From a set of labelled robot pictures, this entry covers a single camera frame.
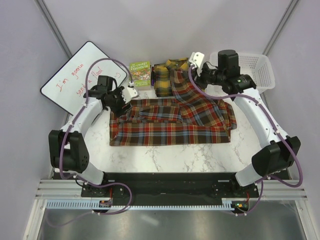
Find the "red brown plaid shirt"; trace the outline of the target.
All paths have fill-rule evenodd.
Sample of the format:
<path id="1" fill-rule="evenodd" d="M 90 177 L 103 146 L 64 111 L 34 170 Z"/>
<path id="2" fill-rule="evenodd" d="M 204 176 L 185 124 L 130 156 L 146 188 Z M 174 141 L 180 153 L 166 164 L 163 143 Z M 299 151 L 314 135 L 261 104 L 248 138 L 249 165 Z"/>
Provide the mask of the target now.
<path id="1" fill-rule="evenodd" d="M 120 117 L 110 114 L 110 146 L 220 144 L 237 128 L 233 107 L 191 84 L 186 70 L 171 70 L 173 98 L 133 99 Z"/>

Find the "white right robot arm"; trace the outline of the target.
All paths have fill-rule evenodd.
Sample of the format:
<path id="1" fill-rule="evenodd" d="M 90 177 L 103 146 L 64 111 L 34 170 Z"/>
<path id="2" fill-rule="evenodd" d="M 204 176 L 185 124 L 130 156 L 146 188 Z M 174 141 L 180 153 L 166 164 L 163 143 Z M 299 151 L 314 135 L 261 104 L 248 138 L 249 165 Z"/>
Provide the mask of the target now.
<path id="1" fill-rule="evenodd" d="M 193 52 L 188 60 L 188 75 L 194 88 L 205 97 L 219 100 L 218 96 L 204 93 L 208 85 L 221 86 L 222 99 L 230 98 L 244 113 L 259 140 L 260 151 L 251 158 L 251 164 L 236 172 L 229 184 L 229 191 L 235 197 L 242 196 L 247 186 L 264 179 L 274 179 L 292 188 L 303 183 L 303 173 L 297 153 L 301 147 L 298 137 L 290 137 L 284 131 L 264 104 L 254 80 L 241 73 L 239 55 L 235 50 L 221 50 L 217 54 L 217 66 L 210 68 L 204 62 L 204 54 Z M 296 165 L 298 183 L 290 184 L 274 174 Z"/>

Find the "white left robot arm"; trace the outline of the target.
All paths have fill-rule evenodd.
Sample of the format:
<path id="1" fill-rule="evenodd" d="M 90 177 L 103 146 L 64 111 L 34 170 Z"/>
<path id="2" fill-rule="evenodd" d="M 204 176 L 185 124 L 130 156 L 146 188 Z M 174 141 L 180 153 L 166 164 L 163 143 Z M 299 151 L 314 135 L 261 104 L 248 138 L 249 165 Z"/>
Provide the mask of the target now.
<path id="1" fill-rule="evenodd" d="M 109 193 L 110 185 L 103 180 L 103 171 L 90 162 L 85 135 L 101 112 L 110 110 L 120 117 L 132 108 L 131 100 L 138 95 L 132 82 L 118 86 L 114 78 L 105 75 L 99 76 L 97 85 L 86 90 L 79 112 L 61 129 L 48 135 L 50 163 L 59 170 L 62 179 L 70 176 L 89 182 L 99 197 Z"/>

